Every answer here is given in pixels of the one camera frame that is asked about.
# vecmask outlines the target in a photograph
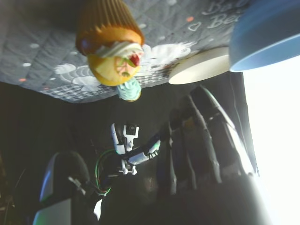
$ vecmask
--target toy cupcake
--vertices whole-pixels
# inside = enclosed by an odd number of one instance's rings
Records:
[[[141,96],[141,86],[133,77],[129,81],[117,86],[118,95],[121,99],[134,102]]]
[[[131,79],[140,68],[143,44],[122,0],[90,0],[82,9],[76,46],[102,84],[117,86]]]

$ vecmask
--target dark surface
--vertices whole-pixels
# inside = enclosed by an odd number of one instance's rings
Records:
[[[112,123],[138,124],[135,146],[146,143],[168,120],[178,101],[200,83],[216,97],[242,137],[236,105],[247,150],[253,153],[241,74],[226,73],[199,83],[145,88],[133,103],[115,96],[81,105],[0,83],[0,151],[12,187],[26,168],[15,191],[15,204],[21,215],[30,215],[38,207],[42,177],[55,152],[78,151],[92,172],[97,155],[113,146]],[[129,220],[141,205],[155,201],[156,162],[157,159],[138,166],[136,176],[123,177],[114,184],[103,204],[102,224]]]

